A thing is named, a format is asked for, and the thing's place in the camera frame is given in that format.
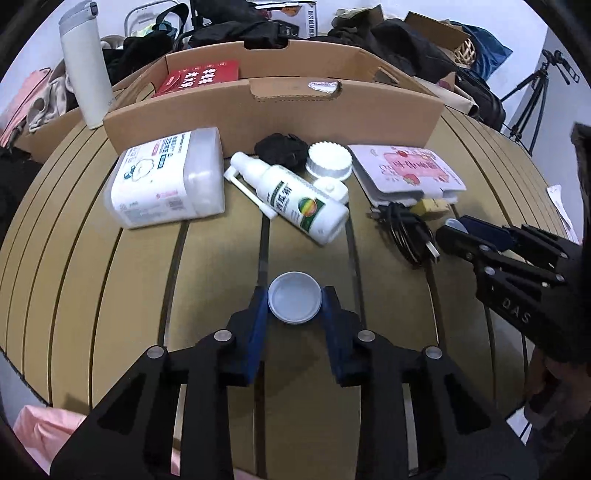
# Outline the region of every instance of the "white spray bottle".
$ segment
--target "white spray bottle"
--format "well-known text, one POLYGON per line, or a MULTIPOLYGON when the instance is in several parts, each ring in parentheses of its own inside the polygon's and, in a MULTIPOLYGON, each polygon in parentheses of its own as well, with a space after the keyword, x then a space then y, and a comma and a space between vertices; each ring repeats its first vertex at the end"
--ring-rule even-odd
POLYGON ((224 178, 271 220, 279 213, 320 245, 332 242, 349 218, 347 207, 287 168, 271 166, 243 152, 232 156, 224 178), (236 178, 238 174, 256 190, 258 198, 236 178))

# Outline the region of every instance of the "white wall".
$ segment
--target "white wall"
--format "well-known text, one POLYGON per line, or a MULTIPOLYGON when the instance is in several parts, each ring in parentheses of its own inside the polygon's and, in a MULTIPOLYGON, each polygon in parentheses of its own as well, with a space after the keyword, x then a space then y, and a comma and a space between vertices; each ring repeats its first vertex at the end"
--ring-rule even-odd
MULTIPOLYGON (((98 0, 99 32, 101 36, 123 34, 126 14, 148 0, 98 0)), ((62 58, 57 24, 66 10, 79 0, 64 2, 46 19, 29 39, 0 82, 0 111, 18 92, 28 74, 39 68, 54 67, 62 58)), ((330 30, 330 22, 338 8, 372 7, 378 0, 318 0, 319 31, 330 30)), ((524 0, 383 0, 385 13, 404 18, 409 9, 437 20, 449 18, 486 28, 513 55, 489 79, 489 85, 499 97, 508 93, 518 82, 535 70, 546 35, 546 25, 524 0)), ((505 103, 507 118, 519 105, 521 95, 505 103)))
MULTIPOLYGON (((548 30, 544 48, 551 52, 562 51, 571 67, 580 74, 573 58, 551 30, 548 30)), ((543 59, 544 57, 540 56, 536 68, 541 67, 543 59)), ((564 208, 573 222, 577 237, 581 240, 583 238, 583 201, 577 176, 577 158, 570 141, 570 133, 575 122, 591 125, 591 88, 582 77, 579 84, 571 82, 570 85, 566 85, 557 68, 553 66, 548 70, 548 77, 550 78, 548 97, 532 159, 550 185, 557 183, 562 185, 564 208)), ((532 89, 528 87, 527 95, 523 97, 509 125, 513 125, 519 113, 523 111, 531 92, 532 89)), ((522 139, 528 148, 538 111, 539 109, 534 111, 522 139)))

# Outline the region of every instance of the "wooden table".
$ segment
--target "wooden table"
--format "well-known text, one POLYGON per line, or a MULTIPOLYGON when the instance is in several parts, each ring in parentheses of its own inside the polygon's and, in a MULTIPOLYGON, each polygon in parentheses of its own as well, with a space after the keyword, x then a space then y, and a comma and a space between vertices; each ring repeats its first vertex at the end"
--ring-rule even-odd
MULTIPOLYGON (((565 236, 544 179, 519 146, 446 109, 427 148, 467 185, 458 215, 565 236)), ((102 197, 116 158, 103 128, 75 127, 31 185, 0 251, 0 346, 39 395, 81 413, 149 346, 185 348, 223 327, 248 304, 259 276, 262 216, 235 187, 226 184, 226 213, 216 218, 121 230, 102 197)), ((368 328, 412 349, 436 343, 435 305, 448 353, 492 399, 488 312, 475 298, 471 265, 444 255, 431 277, 413 270, 367 218, 357 180, 347 185, 359 272, 349 258, 353 235, 320 248, 277 219, 268 231, 268 278, 308 272, 335 286, 351 310, 362 296, 368 328)), ((491 325, 495 397, 506 414, 521 399, 522 339, 494 314, 491 325)), ((268 477, 352 479, 359 390, 336 385, 320 326, 273 322, 265 355, 268 477)), ((254 398, 253 388, 229 392, 233 459, 251 472, 254 398)))

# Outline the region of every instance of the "sticker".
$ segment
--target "sticker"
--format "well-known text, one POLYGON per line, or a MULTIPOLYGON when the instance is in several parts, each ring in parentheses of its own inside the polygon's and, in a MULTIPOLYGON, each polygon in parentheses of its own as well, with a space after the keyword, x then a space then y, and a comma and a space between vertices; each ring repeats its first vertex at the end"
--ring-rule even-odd
POLYGON ((130 148, 113 186, 113 208, 131 228, 196 216, 184 186, 184 163, 191 132, 130 148))
POLYGON ((318 92, 335 93, 339 82, 310 82, 308 87, 318 92))
POLYGON ((269 193, 269 204, 294 225, 309 233, 312 223, 330 197, 290 171, 286 171, 285 175, 292 177, 293 181, 279 181, 269 193))

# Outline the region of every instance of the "water bottle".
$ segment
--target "water bottle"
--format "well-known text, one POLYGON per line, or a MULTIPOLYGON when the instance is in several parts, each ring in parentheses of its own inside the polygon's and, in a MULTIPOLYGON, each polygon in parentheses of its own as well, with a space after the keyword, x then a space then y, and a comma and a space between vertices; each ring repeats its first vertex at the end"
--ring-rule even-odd
POLYGON ((96 2, 81 2, 60 19, 61 49, 82 117, 98 128, 115 100, 100 47, 96 2))

